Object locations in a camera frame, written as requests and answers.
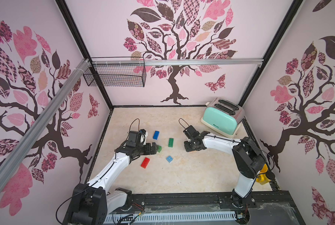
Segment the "red lego brick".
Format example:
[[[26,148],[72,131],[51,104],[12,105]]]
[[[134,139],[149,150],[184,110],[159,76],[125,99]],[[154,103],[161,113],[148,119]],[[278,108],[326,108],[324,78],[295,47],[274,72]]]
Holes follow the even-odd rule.
[[[150,159],[147,158],[147,157],[145,157],[144,160],[143,160],[143,162],[141,163],[140,166],[141,166],[142,168],[146,169],[147,166],[148,166],[148,164],[149,164],[149,162],[150,162]]]

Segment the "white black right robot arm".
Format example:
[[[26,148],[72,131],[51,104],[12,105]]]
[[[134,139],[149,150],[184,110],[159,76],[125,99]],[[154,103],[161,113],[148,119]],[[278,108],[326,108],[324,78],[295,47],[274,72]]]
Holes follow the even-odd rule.
[[[235,207],[242,208],[246,204],[245,199],[252,192],[260,171],[266,164],[262,150],[249,137],[231,139],[216,136],[207,131],[199,133],[187,130],[184,131],[184,134],[188,139],[184,142],[184,148],[187,152],[215,149],[234,157],[240,174],[230,199]]]

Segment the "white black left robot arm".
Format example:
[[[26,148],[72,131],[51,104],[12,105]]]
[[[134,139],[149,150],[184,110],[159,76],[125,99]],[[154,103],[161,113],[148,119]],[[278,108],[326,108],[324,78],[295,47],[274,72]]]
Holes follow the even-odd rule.
[[[146,143],[119,146],[105,168],[86,184],[78,184],[71,197],[63,225],[102,225],[108,214],[128,204],[131,191],[117,188],[108,194],[119,174],[139,156],[155,155],[161,147]]]

